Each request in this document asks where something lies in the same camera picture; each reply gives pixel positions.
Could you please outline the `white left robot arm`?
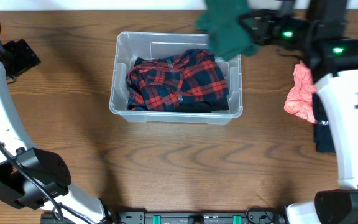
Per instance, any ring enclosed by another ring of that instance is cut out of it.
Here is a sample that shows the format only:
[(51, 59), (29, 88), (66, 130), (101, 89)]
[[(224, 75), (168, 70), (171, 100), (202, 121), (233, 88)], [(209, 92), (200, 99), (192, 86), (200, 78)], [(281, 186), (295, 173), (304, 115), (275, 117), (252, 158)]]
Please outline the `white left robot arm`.
[(45, 210), (42, 223), (115, 223), (99, 198), (71, 181), (58, 154), (36, 146), (19, 118), (8, 86), (39, 63), (25, 40), (0, 41), (0, 201)]

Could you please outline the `black garment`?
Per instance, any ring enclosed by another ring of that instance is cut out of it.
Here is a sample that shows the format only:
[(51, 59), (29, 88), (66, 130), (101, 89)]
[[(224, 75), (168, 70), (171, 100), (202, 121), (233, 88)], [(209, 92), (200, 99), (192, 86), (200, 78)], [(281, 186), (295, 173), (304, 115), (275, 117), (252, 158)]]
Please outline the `black garment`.
[(229, 110), (227, 102), (196, 102), (190, 104), (180, 104), (175, 112), (178, 113), (211, 113), (212, 111)]

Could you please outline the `navy garment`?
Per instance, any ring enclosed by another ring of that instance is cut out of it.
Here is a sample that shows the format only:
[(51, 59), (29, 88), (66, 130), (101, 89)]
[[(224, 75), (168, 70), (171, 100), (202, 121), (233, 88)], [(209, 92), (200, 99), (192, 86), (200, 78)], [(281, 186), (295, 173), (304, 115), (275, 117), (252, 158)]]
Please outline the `navy garment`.
[(326, 115), (323, 103), (319, 96), (312, 94), (313, 116), (315, 118), (314, 128), (314, 143), (316, 144), (316, 151), (320, 153), (336, 153), (333, 137), (329, 127), (328, 117)]

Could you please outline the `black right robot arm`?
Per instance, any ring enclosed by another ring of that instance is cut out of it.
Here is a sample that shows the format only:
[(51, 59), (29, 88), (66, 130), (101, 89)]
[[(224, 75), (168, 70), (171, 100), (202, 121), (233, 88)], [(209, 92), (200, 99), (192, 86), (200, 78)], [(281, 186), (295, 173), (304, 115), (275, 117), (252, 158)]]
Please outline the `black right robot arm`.
[(304, 19), (294, 17), (294, 5), (283, 1), (277, 10), (252, 11), (238, 21), (256, 44), (302, 53), (328, 117), (339, 188), (287, 205), (275, 223), (358, 223), (358, 39), (344, 35), (347, 1), (311, 1)]

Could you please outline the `dark green garment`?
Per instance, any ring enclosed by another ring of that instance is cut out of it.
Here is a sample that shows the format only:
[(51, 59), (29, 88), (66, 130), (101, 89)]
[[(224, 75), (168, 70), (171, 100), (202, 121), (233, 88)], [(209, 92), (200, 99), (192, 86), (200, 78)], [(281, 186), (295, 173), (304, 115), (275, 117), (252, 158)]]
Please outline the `dark green garment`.
[(242, 27), (239, 18), (251, 9), (246, 0), (206, 0), (206, 10), (199, 16), (196, 27), (209, 35), (209, 49), (223, 60), (238, 55), (255, 55), (259, 47), (252, 36), (251, 19)]

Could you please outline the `red navy plaid shirt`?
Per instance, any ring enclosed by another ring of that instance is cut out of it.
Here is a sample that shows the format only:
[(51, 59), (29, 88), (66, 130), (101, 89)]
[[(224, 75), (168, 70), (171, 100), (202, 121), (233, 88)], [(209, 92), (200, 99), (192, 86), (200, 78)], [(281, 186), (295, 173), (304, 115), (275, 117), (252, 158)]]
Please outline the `red navy plaid shirt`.
[(215, 56), (190, 49), (155, 60), (138, 58), (126, 75), (127, 109), (175, 112), (180, 104), (227, 102), (229, 88)]

